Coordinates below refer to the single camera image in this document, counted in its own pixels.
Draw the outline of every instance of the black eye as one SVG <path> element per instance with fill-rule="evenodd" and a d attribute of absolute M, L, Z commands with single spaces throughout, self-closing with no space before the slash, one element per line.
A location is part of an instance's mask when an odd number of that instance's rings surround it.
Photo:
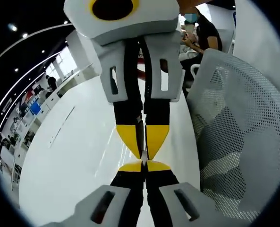
<path fill-rule="evenodd" d="M 133 10 L 132 0 L 97 0 L 93 4 L 93 13 L 102 20 L 119 20 L 127 17 Z"/>

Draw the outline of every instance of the black shirt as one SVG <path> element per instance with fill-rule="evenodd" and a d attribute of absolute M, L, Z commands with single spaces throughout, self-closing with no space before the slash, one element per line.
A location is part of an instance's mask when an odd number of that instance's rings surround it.
<path fill-rule="evenodd" d="M 54 77 L 49 77 L 47 83 L 53 91 L 57 89 L 56 79 Z"/>
<path fill-rule="evenodd" d="M 210 36 L 215 36 L 217 37 L 217 42 L 218 42 L 218 48 L 220 51 L 223 50 L 223 45 L 221 43 L 221 38 L 219 35 L 219 32 L 205 16 L 201 15 L 197 23 L 199 26 L 196 28 L 196 33 L 198 36 L 198 44 L 200 45 L 200 48 L 202 50 L 206 50 L 209 48 L 208 40 L 207 38 Z"/>

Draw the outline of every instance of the yellow ring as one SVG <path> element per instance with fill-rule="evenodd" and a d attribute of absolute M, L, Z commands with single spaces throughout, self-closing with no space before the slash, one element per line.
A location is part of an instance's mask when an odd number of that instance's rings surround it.
<path fill-rule="evenodd" d="M 132 2 L 132 4 L 133 4 L 133 8 L 132 8 L 132 11 L 130 12 L 130 14 L 128 14 L 126 17 L 121 18 L 121 19 L 118 19 L 118 20 L 103 20 L 103 19 L 98 18 L 98 17 L 93 13 L 93 5 L 94 5 L 94 3 L 95 3 L 96 1 L 97 1 L 97 0 L 89 0 L 88 8 L 89 8 L 90 13 L 91 13 L 95 18 L 97 18 L 97 19 L 99 19 L 99 20 L 102 20 L 102 21 L 109 21 L 109 22 L 111 22 L 111 21 L 123 20 L 123 19 L 129 17 L 130 15 L 132 15 L 132 14 L 138 9 L 138 7 L 139 7 L 139 0 L 131 0 L 131 2 Z"/>

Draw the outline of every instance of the yellow panel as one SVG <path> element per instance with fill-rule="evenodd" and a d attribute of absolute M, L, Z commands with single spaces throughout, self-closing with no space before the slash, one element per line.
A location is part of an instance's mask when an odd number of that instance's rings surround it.
<path fill-rule="evenodd" d="M 170 167 L 162 162 L 148 160 L 147 165 L 149 172 L 170 170 Z"/>
<path fill-rule="evenodd" d="M 149 159 L 153 159 L 168 135 L 169 125 L 147 125 L 146 131 Z"/>
<path fill-rule="evenodd" d="M 90 13 L 91 13 L 95 18 L 97 18 L 97 19 L 99 19 L 99 20 L 102 20 L 102 19 L 96 17 L 96 15 L 93 13 L 93 5 L 94 5 L 94 3 L 95 3 L 96 1 L 97 1 L 97 0 L 89 0 L 88 8 L 89 8 Z M 129 17 L 130 15 L 132 15 L 134 12 L 136 12 L 136 10 L 137 10 L 138 7 L 139 7 L 139 0 L 131 0 L 131 1 L 132 1 L 132 4 L 133 4 L 134 6 L 133 6 L 133 8 L 132 8 L 132 11 L 129 13 L 129 15 L 128 15 L 127 17 Z"/>
<path fill-rule="evenodd" d="M 136 143 L 135 125 L 117 125 L 117 131 L 123 142 L 131 150 L 137 159 L 141 159 L 138 145 Z"/>
<path fill-rule="evenodd" d="M 137 161 L 134 163 L 127 163 L 123 165 L 119 171 L 121 172 L 141 172 L 142 161 Z"/>

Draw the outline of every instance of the mesh chair back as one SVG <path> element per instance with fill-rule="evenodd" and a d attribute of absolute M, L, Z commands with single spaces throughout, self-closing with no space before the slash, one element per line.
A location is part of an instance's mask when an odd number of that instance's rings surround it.
<path fill-rule="evenodd" d="M 280 184 L 280 93 L 242 60 L 207 50 L 187 96 L 201 190 L 225 216 L 253 221 Z"/>

